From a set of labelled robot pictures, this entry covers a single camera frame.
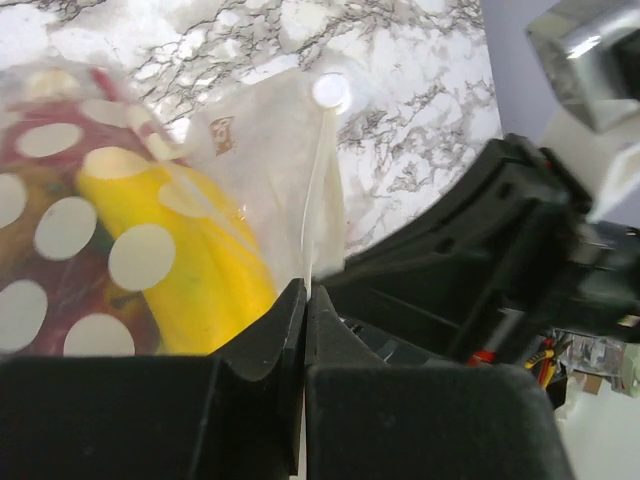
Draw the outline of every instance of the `white circular cap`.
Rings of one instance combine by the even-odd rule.
[[[335,108],[344,113],[351,104],[349,82],[340,73],[325,73],[313,84],[313,99],[322,108]]]

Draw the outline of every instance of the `marble surface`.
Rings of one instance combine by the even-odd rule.
[[[0,69],[57,54],[117,67],[178,139],[241,84],[342,72],[350,253],[429,208],[500,134],[478,0],[0,0],[0,31]]]

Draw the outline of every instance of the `polka dot bag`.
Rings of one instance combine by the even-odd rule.
[[[0,356],[208,354],[271,307],[238,208],[111,73],[1,78]]]

